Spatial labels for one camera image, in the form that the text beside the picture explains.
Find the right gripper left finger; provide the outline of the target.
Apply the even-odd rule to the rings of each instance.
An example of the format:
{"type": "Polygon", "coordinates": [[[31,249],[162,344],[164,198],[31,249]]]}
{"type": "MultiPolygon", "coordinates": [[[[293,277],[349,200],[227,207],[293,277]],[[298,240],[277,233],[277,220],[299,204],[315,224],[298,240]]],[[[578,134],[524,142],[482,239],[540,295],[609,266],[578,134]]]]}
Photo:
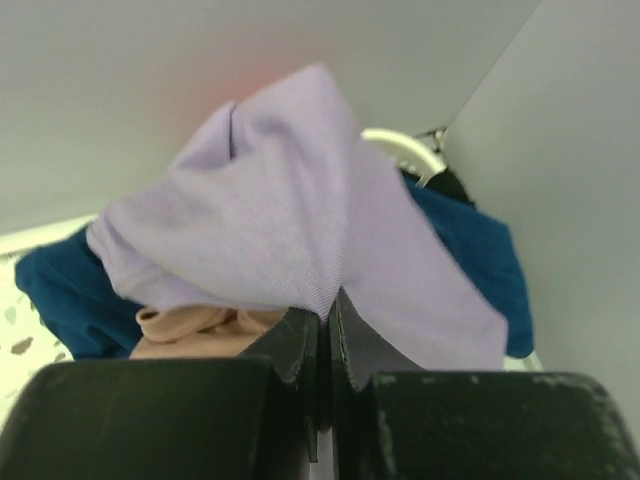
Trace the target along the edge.
{"type": "Polygon", "coordinates": [[[56,363],[1,434],[5,479],[305,479],[319,322],[290,310],[234,358],[56,363]]]}

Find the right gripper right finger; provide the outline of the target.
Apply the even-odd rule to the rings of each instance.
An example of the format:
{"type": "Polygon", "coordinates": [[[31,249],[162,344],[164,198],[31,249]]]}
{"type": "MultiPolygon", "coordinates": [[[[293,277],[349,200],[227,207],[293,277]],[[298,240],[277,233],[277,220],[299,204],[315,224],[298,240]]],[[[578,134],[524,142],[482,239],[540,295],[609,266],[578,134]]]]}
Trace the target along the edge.
{"type": "Polygon", "coordinates": [[[328,321],[339,479],[635,479],[615,402],[570,373],[435,372],[340,293],[328,321]]]}

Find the lavender t shirt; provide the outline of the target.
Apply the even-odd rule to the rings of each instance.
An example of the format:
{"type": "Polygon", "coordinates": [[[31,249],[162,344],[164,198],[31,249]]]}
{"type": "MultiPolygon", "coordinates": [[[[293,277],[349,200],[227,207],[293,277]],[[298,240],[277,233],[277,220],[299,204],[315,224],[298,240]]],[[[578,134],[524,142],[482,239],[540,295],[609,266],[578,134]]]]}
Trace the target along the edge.
{"type": "Polygon", "coordinates": [[[217,110],[160,180],[110,203],[87,241],[114,290],[158,310],[297,307],[340,291],[428,370],[499,370],[507,325],[363,140],[330,72],[303,68],[217,110]]]}

